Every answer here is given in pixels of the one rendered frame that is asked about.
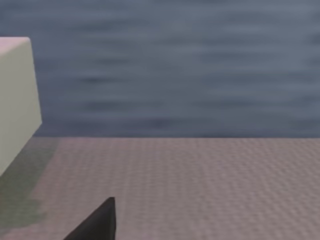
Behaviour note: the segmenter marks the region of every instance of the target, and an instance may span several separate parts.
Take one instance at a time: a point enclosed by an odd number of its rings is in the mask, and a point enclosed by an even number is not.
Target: tiled floor
[[[0,178],[1,240],[62,240],[116,197],[117,240],[320,239],[320,140],[33,138]]]

